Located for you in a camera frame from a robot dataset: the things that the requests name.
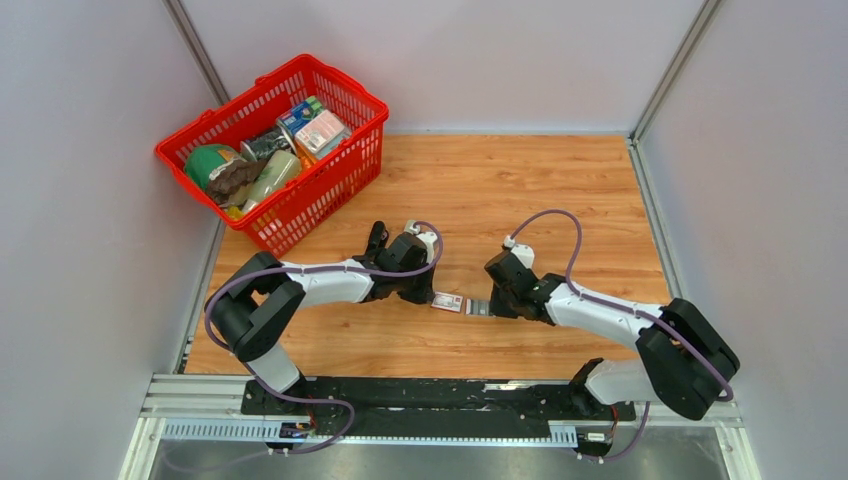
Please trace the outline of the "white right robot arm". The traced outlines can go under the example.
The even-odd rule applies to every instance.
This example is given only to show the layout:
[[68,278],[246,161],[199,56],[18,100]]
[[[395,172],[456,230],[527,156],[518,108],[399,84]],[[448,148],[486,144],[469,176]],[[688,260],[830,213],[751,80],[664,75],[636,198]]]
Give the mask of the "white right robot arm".
[[636,361],[601,362],[589,369],[570,392],[581,417],[596,418],[612,403],[634,400],[658,401],[684,418],[700,420],[715,402],[732,399],[729,382],[740,360],[692,302],[626,302],[562,275],[539,277],[531,266],[531,255],[517,249],[503,249],[486,263],[495,315],[586,330],[639,355]]

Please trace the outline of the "black stapler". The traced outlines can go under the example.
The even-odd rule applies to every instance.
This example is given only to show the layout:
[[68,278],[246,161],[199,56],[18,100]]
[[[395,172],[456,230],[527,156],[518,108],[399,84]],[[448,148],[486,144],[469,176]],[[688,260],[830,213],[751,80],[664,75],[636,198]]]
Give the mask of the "black stapler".
[[375,265],[377,257],[384,250],[388,241],[389,233],[383,221],[375,221],[369,232],[366,247],[361,255],[353,256],[353,259],[362,265]]

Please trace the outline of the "small red white staple box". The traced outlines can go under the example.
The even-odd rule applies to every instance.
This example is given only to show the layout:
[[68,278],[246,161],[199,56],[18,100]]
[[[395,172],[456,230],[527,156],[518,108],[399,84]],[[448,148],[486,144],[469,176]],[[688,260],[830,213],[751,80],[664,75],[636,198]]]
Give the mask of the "small red white staple box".
[[461,295],[436,292],[431,302],[431,306],[436,309],[460,313],[464,304],[464,297]]

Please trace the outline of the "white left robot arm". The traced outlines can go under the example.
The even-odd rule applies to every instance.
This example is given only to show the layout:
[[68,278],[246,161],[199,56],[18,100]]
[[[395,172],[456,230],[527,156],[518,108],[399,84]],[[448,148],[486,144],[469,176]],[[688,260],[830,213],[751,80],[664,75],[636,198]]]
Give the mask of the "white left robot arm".
[[433,300],[432,279],[442,252],[439,233],[416,222],[392,241],[386,236],[382,223],[376,223],[365,253],[337,263],[282,262],[262,251],[207,301],[208,334],[267,387],[267,400],[279,413],[296,413],[306,399],[301,371],[280,342],[298,311],[391,295],[413,304]]

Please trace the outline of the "grey staple strip box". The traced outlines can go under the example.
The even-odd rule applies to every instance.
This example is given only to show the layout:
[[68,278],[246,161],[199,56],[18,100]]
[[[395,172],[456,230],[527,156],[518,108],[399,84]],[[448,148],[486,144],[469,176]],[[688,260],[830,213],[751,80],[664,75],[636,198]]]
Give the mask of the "grey staple strip box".
[[465,301],[464,314],[469,316],[492,316],[490,302],[484,299],[468,298]]

